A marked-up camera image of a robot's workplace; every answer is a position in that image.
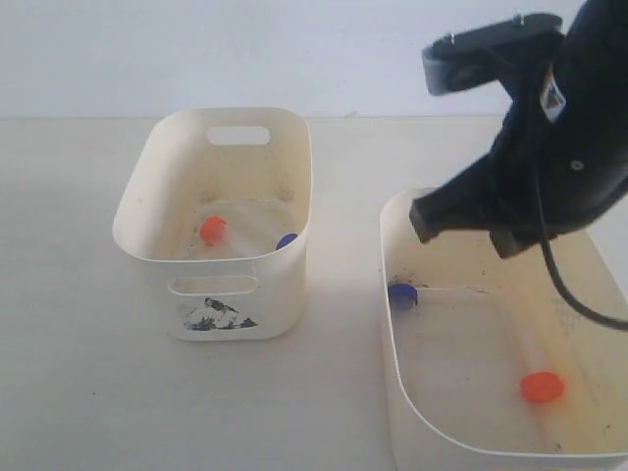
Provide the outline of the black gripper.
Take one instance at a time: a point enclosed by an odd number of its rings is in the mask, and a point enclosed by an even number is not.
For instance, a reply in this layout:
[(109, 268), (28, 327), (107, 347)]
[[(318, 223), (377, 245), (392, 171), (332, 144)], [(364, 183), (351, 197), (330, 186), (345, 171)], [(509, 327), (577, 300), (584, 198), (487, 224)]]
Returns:
[(569, 167), (585, 128), (587, 83), (540, 73), (508, 93), (512, 102), (488, 153), (412, 200), (409, 221), (422, 243), (447, 231), (490, 231), (497, 255), (509, 259), (542, 228), (568, 234), (588, 226), (587, 178)]

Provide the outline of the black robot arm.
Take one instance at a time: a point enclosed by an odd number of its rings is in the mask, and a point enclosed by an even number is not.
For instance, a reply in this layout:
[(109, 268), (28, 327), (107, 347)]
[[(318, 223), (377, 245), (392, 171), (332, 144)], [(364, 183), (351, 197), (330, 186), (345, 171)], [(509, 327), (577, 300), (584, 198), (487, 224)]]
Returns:
[(498, 81), (510, 107), (490, 149), (415, 199), (422, 242), (486, 231), (508, 258), (579, 231), (627, 191), (627, 5), (588, 1), (571, 28), (548, 13), (454, 33), (423, 52), (430, 93)]

